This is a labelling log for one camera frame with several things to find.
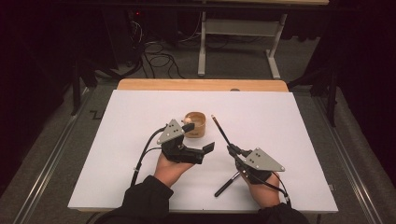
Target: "human hand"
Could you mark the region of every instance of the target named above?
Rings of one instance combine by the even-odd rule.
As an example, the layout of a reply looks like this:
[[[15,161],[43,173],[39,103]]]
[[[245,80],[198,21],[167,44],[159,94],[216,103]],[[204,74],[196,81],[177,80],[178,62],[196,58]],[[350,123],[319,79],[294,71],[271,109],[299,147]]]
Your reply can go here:
[[[251,197],[256,201],[261,209],[280,204],[279,191],[271,189],[264,184],[252,185],[244,175],[241,174],[241,176],[247,182]],[[274,174],[271,174],[266,182],[279,188],[279,179]]]
[[[171,188],[181,175],[189,170],[194,164],[186,162],[173,162],[166,159],[161,153],[157,161],[154,177],[163,182],[168,188]]]

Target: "black sleeve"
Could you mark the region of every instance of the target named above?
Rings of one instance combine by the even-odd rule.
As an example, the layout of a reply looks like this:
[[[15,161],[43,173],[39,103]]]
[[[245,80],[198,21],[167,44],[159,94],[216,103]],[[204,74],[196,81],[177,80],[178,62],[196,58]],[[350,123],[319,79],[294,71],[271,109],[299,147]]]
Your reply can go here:
[[[95,224],[139,224],[164,218],[169,213],[173,191],[152,175],[125,191],[122,206],[99,217]]]
[[[259,217],[266,224],[309,224],[303,214],[285,203],[259,210]]]

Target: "black cable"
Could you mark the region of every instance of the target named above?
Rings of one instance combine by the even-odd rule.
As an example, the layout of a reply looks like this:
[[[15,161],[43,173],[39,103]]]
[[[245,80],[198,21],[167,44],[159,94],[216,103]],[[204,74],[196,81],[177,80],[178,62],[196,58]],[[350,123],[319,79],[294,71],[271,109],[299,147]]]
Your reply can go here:
[[[199,14],[198,22],[197,22],[197,25],[195,26],[195,30],[194,30],[194,32],[192,33],[192,35],[190,35],[190,36],[189,36],[188,38],[186,38],[186,39],[178,40],[177,43],[180,44],[180,43],[183,43],[183,42],[186,42],[186,41],[190,41],[190,40],[195,39],[196,37],[201,36],[200,34],[197,35],[198,29],[199,29],[200,24],[201,24],[201,20],[202,20],[202,12],[200,12],[200,14]]]
[[[317,216],[317,224],[320,224],[320,220],[321,220],[321,214],[318,214],[318,216]]]
[[[283,194],[283,196],[285,197],[286,204],[287,204],[288,206],[291,207],[291,200],[290,200],[290,197],[289,197],[288,192],[286,191],[285,185],[283,184],[282,180],[280,180],[279,176],[278,176],[275,172],[272,172],[272,173],[276,176],[276,178],[277,178],[277,179],[279,180],[279,182],[282,184],[282,187],[283,187],[284,190],[281,189],[281,188],[278,188],[278,187],[276,187],[276,186],[274,186],[274,185],[272,185],[272,184],[270,184],[270,183],[267,183],[266,181],[262,181],[262,180],[259,179],[257,176],[255,176],[254,174],[252,174],[251,172],[249,172],[248,169],[247,169],[248,166],[245,165],[244,162],[243,162],[236,154],[233,155],[233,158],[235,159],[236,162],[238,162],[238,163],[247,171],[247,174],[248,174],[249,176],[255,178],[256,180],[258,180],[260,183],[264,184],[264,185],[267,186],[268,188],[275,189],[275,190],[281,192],[281,193]]]
[[[157,51],[146,52],[146,49],[148,47],[150,47],[150,46],[153,46],[153,45],[160,46],[161,48],[159,50],[157,50]],[[172,55],[170,55],[170,54],[162,53],[162,51],[163,51],[163,45],[160,44],[160,43],[155,42],[155,43],[149,43],[149,44],[146,45],[144,55],[145,55],[146,61],[148,62],[148,65],[150,66],[150,69],[151,69],[151,72],[153,74],[153,77],[155,78],[155,73],[154,73],[153,67],[165,67],[166,65],[170,64],[169,67],[168,67],[168,71],[167,71],[167,74],[168,74],[169,78],[172,78],[170,71],[171,71],[173,66],[175,66],[175,68],[177,70],[177,75],[179,77],[181,77],[181,78],[185,78],[185,77],[183,77],[180,74],[180,70],[179,70],[179,68],[177,66],[175,58]],[[153,57],[151,59],[149,59],[147,55],[152,55]],[[165,63],[162,63],[162,64],[154,64],[153,63],[154,60],[160,59],[160,58],[165,58],[165,59],[167,59],[167,61]]]
[[[211,39],[216,39],[216,37],[219,37],[219,36],[217,36],[217,35],[216,36],[209,35],[208,37],[210,37]],[[227,36],[225,36],[224,38],[218,38],[218,39],[220,39],[220,41],[224,41],[225,40],[225,43],[222,44],[219,47],[211,47],[207,43],[205,44],[205,46],[207,48],[209,48],[209,49],[222,49],[222,48],[226,47],[228,45],[228,43],[229,43],[229,38]]]
[[[99,214],[100,214],[99,212],[93,213],[92,216],[90,216],[90,218],[88,218],[88,220],[85,222],[85,224],[89,224],[89,223],[91,222],[91,220],[92,220],[94,217],[96,217],[97,215],[99,215]]]
[[[197,35],[197,36],[191,37],[189,39],[182,40],[182,41],[178,42],[178,44],[182,45],[184,47],[197,47],[197,46],[200,46],[201,45],[201,39],[197,39],[200,36],[201,35]]]
[[[150,151],[156,150],[156,149],[161,149],[161,148],[160,148],[160,147],[152,147],[151,149],[148,149],[148,150],[145,152],[145,155],[144,155],[143,157],[145,157],[146,154],[148,154]]]
[[[149,147],[149,144],[150,144],[152,138],[153,138],[155,135],[157,135],[157,133],[163,132],[163,131],[165,130],[166,126],[163,127],[163,128],[161,128],[161,129],[159,129],[159,130],[157,130],[157,131],[155,131],[155,133],[153,133],[153,134],[151,135],[151,137],[149,138],[148,142],[146,143],[146,146],[145,146],[145,148],[143,149],[142,154],[140,155],[139,162],[137,163],[136,167],[134,168],[134,176],[132,177],[131,186],[134,186],[135,183],[136,183],[137,175],[139,174],[139,169],[140,169],[140,167],[142,166],[142,160],[143,160],[143,158],[144,158],[145,155],[146,155],[146,151],[148,150],[148,147]]]
[[[142,66],[142,69],[143,69],[143,73],[145,74],[145,77],[146,77],[146,78],[149,78],[149,75],[148,75],[148,73],[146,72],[145,66]]]
[[[250,44],[256,41],[259,41],[261,39],[264,39],[264,36],[253,36],[251,38],[251,40],[242,40],[242,39],[234,39],[233,37],[235,37],[236,35],[231,35],[229,37],[229,40],[231,40],[234,43],[242,43],[242,44]]]
[[[281,192],[282,194],[283,194],[283,197],[285,198],[285,200],[286,200],[286,204],[288,205],[288,206],[290,206],[291,207],[291,200],[290,200],[290,197],[289,197],[289,194],[288,194],[288,192],[286,191],[286,189],[285,189],[285,186],[283,185],[283,183],[282,183],[282,181],[280,180],[280,178],[279,178],[279,176],[278,175],[275,175],[278,179],[279,179],[279,181],[282,183],[282,186],[283,186],[283,189],[280,189],[280,188],[278,188],[278,187],[276,187],[276,186],[274,186],[274,185],[272,185],[272,184],[270,184],[270,183],[267,183],[267,182],[265,182],[265,181],[262,181],[262,180],[260,180],[257,176],[255,176],[255,175],[253,175],[253,174],[249,174],[250,176],[253,176],[253,178],[255,178],[256,180],[258,180],[258,181],[260,181],[262,184],[264,184],[265,186],[267,186],[267,187],[269,187],[269,188],[271,188],[271,189],[275,189],[275,190],[277,190],[277,191],[279,191],[279,192]]]
[[[107,75],[107,76],[101,76],[101,75],[95,73],[96,77],[99,77],[99,78],[102,78],[102,79],[121,80],[121,79],[126,78],[126,77],[134,74],[135,72],[137,72],[143,66],[143,61],[142,61],[141,58],[139,58],[137,63],[134,64],[134,68],[132,68],[131,70],[129,70],[128,72],[126,72],[123,75],[119,75],[118,73],[114,72],[113,70],[111,70],[109,68],[105,68],[103,66],[99,66],[99,65],[97,65],[98,63],[94,63],[94,62],[91,61],[91,64],[93,64],[93,66],[97,67],[99,70],[103,71]]]

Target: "white paper sheet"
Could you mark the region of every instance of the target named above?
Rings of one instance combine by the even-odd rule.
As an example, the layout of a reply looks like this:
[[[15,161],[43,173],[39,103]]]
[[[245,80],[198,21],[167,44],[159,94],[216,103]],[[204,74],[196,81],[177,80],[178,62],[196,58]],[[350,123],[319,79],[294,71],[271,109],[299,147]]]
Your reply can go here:
[[[292,93],[268,91],[114,91],[68,207],[119,207],[149,137],[171,119],[182,125],[191,111],[206,115],[205,136],[185,138],[184,144],[200,149],[215,142],[215,149],[173,186],[171,211],[238,213],[259,208],[242,178],[214,197],[236,169],[212,114],[233,144],[260,147],[286,168],[279,174],[293,208],[338,211]],[[159,137],[149,148],[159,147]],[[154,150],[145,157],[137,183],[153,174],[159,154]]]

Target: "wire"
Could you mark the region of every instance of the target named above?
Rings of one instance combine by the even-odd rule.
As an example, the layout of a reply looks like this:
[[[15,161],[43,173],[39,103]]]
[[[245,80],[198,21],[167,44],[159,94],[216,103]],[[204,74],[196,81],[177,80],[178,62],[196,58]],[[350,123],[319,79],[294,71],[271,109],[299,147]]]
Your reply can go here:
[[[148,150],[145,152],[145,155],[144,155],[143,157],[145,157],[146,154],[148,154],[150,151],[152,151],[152,150],[157,150],[157,149],[161,149],[161,148],[160,148],[160,147],[152,147],[151,149],[148,149]]]
[[[146,155],[146,151],[148,150],[148,147],[149,147],[149,144],[150,144],[152,138],[153,138],[155,135],[157,135],[157,133],[163,132],[163,131],[165,130],[166,126],[163,127],[163,128],[161,128],[161,129],[159,129],[159,130],[157,130],[157,131],[155,131],[155,133],[153,133],[153,134],[151,135],[151,137],[149,138],[148,142],[146,143],[146,146],[145,146],[145,148],[143,149],[142,154],[140,155],[139,162],[137,163],[136,167],[134,168],[134,176],[132,177],[131,186],[134,186],[135,183],[136,183],[137,175],[139,174],[139,169],[140,169],[140,167],[142,166],[142,160],[143,160],[143,158],[144,158],[145,155]]]
[[[201,34],[198,34],[198,35],[197,35],[197,32],[198,32],[198,28],[199,28],[199,24],[200,24],[200,22],[201,22],[201,19],[202,19],[202,12],[199,14],[198,22],[197,22],[197,25],[195,26],[195,30],[194,30],[194,32],[192,33],[192,35],[190,35],[190,37],[187,37],[186,39],[179,40],[179,41],[178,41],[179,43],[192,40],[192,39],[194,39],[194,38],[196,38],[196,37],[198,37],[198,36],[201,35]]]
[[[280,180],[279,175],[277,175],[275,172],[272,172],[272,173],[277,177],[277,179],[279,179],[279,181],[280,181],[280,183],[282,184],[282,187],[283,187],[284,190],[283,190],[283,189],[280,189],[280,188],[278,188],[278,187],[276,187],[276,186],[274,186],[274,185],[272,185],[272,184],[269,184],[269,183],[267,183],[266,181],[260,180],[257,176],[253,175],[252,173],[250,173],[249,175],[252,176],[253,178],[255,178],[256,180],[260,181],[260,182],[261,182],[262,184],[264,184],[265,186],[267,186],[267,187],[269,187],[269,188],[271,188],[271,189],[275,189],[275,190],[281,192],[281,193],[283,194],[283,196],[285,197],[286,204],[287,204],[288,206],[291,207],[291,200],[290,200],[290,197],[289,197],[288,192],[286,191],[285,185],[283,185],[283,182]]]
[[[159,46],[160,49],[158,49],[156,51],[152,51],[152,52],[147,51],[147,49],[151,46]],[[181,78],[185,78],[180,74],[180,70],[177,66],[175,58],[171,54],[163,53],[163,50],[164,50],[163,45],[160,42],[149,42],[146,44],[144,56],[145,56],[145,59],[149,65],[150,69],[151,69],[153,78],[156,77],[154,68],[155,67],[165,67],[166,65],[169,65],[168,71],[167,71],[167,75],[169,76],[169,78],[172,78],[171,69],[173,66],[176,68],[178,76]],[[164,63],[155,63],[155,61],[158,59],[165,59],[165,62]]]
[[[140,36],[139,36],[139,41],[137,41],[137,44],[140,44],[140,42],[142,41],[142,37],[143,37],[143,29],[142,29],[142,26],[140,26],[140,24],[137,23],[137,22],[135,22],[135,21],[132,21],[132,23],[133,23],[134,26],[135,26],[135,29],[134,29],[134,36],[136,35],[137,28],[139,28]]]
[[[149,78],[149,75],[148,75],[148,73],[147,73],[147,71],[145,69],[145,66],[142,65],[142,69],[143,69],[143,73],[145,74],[145,77]]]
[[[99,215],[99,212],[93,213],[92,216],[90,216],[90,218],[87,219],[87,221],[85,222],[85,224],[89,224],[91,222],[91,220],[96,217],[97,215]]]
[[[224,47],[226,47],[226,46],[228,45],[228,43],[229,43],[229,38],[224,37],[224,38],[222,38],[222,40],[225,40],[225,43],[223,43],[223,44],[222,44],[221,46],[219,46],[219,47],[211,47],[211,46],[209,46],[207,43],[205,44],[205,46],[206,46],[207,48],[210,48],[210,49],[222,49],[222,48],[224,48]]]
[[[230,35],[229,40],[233,43],[249,44],[249,43],[253,43],[253,42],[259,41],[261,39],[264,39],[264,36],[251,36],[250,40],[243,40],[243,39],[240,39],[239,37],[240,37],[240,35]]]
[[[318,214],[318,216],[317,216],[317,224],[320,224],[320,220],[321,220],[321,214]]]
[[[134,68],[132,68],[130,71],[128,71],[127,73],[120,75],[114,71],[112,71],[109,68],[104,68],[103,66],[98,67],[99,70],[101,70],[102,72],[104,72],[106,75],[108,76],[102,76],[100,74],[95,73],[96,77],[102,78],[102,79],[118,79],[121,80],[123,78],[126,78],[132,74],[134,74],[135,72],[137,72],[141,67],[143,66],[143,60],[141,58],[139,58],[139,60],[137,61],[137,63],[134,65]]]

